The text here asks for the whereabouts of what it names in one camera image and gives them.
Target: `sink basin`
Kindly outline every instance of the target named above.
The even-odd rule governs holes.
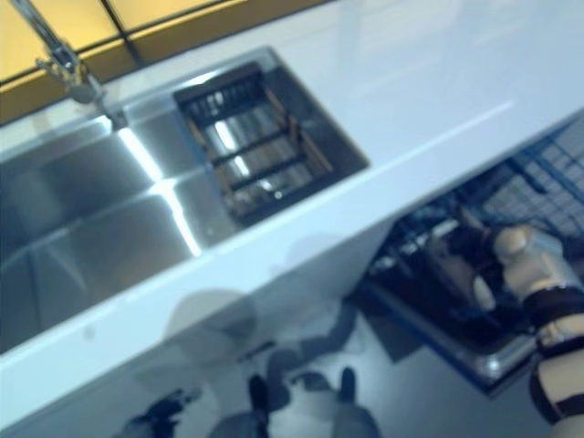
[[[268,49],[120,109],[0,164],[0,351],[366,166]]]

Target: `yellow wall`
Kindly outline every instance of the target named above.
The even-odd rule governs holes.
[[[141,2],[140,0],[112,0],[111,3],[123,25],[127,28],[133,28],[164,18],[165,16],[182,12],[186,9],[192,9],[216,1],[217,0],[153,1],[149,2],[148,7],[144,7],[145,2]]]
[[[75,49],[116,34],[98,0],[33,2],[56,33]],[[33,67],[37,57],[47,57],[41,41],[9,1],[0,0],[0,80]]]
[[[101,43],[84,50],[80,57],[98,80],[107,81],[140,65],[328,0],[110,0],[129,34],[129,44],[100,0],[32,1],[56,34],[76,50]],[[172,18],[188,10],[191,12]],[[143,27],[165,18],[161,24]],[[47,57],[42,43],[9,0],[0,0],[0,124],[66,97],[65,88],[42,70],[14,78],[33,68],[36,57]]]

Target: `white countertop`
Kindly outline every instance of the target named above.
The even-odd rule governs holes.
[[[126,99],[270,45],[370,168],[6,353],[0,431],[155,346],[183,298],[253,293],[584,108],[583,22],[581,0],[338,0],[110,83]],[[0,159],[86,111],[3,127]],[[198,318],[226,302],[207,304]]]

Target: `open dishwasher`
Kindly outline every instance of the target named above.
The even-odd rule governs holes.
[[[584,277],[584,118],[403,217],[362,284],[489,393],[529,368],[536,339],[476,230],[519,224],[556,237]]]

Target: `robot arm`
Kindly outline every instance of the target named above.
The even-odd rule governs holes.
[[[553,438],[584,437],[584,285],[556,238],[527,225],[493,236],[504,278],[537,331],[543,356],[531,396]]]

